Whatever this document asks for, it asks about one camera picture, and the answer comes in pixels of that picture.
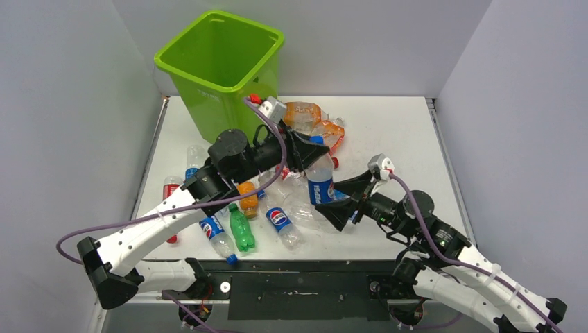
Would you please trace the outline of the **crushed orange label bottle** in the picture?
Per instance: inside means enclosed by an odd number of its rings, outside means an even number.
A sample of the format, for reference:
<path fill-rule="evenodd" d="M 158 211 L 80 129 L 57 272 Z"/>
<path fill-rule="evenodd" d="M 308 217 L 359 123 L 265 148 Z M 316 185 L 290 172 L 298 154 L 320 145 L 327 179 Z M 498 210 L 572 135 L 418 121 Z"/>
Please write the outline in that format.
<path fill-rule="evenodd" d="M 312 129 L 310 136 L 321 136 L 324 144 L 330 148 L 329 154 L 335 155 L 345 138 L 344 121 L 342 118 L 323 120 Z"/>

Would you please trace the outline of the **small orange juice bottle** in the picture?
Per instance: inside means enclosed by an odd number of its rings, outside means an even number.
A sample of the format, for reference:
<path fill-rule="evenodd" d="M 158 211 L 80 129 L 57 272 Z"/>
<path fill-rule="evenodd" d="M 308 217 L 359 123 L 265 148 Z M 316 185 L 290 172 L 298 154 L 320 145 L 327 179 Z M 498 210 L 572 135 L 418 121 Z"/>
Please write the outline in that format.
<path fill-rule="evenodd" d="M 255 185 L 251 181 L 247 181 L 237 185 L 237 189 L 242 196 L 249 194 L 249 196 L 239 201 L 239 205 L 243 210 L 244 215 L 248 219 L 256 218 L 259 205 L 258 197 L 256 194 L 250 195 L 256 189 Z"/>

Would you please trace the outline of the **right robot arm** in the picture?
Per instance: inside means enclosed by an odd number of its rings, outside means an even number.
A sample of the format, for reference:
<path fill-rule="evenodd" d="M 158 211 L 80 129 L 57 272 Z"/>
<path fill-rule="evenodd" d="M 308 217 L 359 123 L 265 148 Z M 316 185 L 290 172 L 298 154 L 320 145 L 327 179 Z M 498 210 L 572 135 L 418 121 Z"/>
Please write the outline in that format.
<path fill-rule="evenodd" d="M 390 169 L 335 183 L 346 199 L 316 206 L 338 231 L 372 219 L 389 240 L 406 238 L 392 287 L 464 314 L 491 332 L 560 332 L 567 305 L 533 293 L 491 262 L 463 234 L 434 215 L 425 192 L 411 190 Z"/>

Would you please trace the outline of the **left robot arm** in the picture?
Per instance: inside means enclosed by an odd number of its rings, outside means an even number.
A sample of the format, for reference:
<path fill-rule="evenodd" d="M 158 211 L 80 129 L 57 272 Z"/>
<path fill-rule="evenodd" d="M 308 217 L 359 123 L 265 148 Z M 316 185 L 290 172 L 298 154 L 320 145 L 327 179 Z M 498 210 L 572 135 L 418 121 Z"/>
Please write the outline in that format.
<path fill-rule="evenodd" d="M 137 224 L 101 239 L 77 244 L 85 272 L 103 309 L 114 309 L 138 293 L 176 291 L 201 297 L 209 283 L 195 258 L 146 259 L 173 235 L 237 200 L 236 185 L 284 162 L 292 171 L 308 169 L 329 149 L 286 126 L 250 143 L 238 129 L 223 131 L 209 147 L 205 165 Z"/>

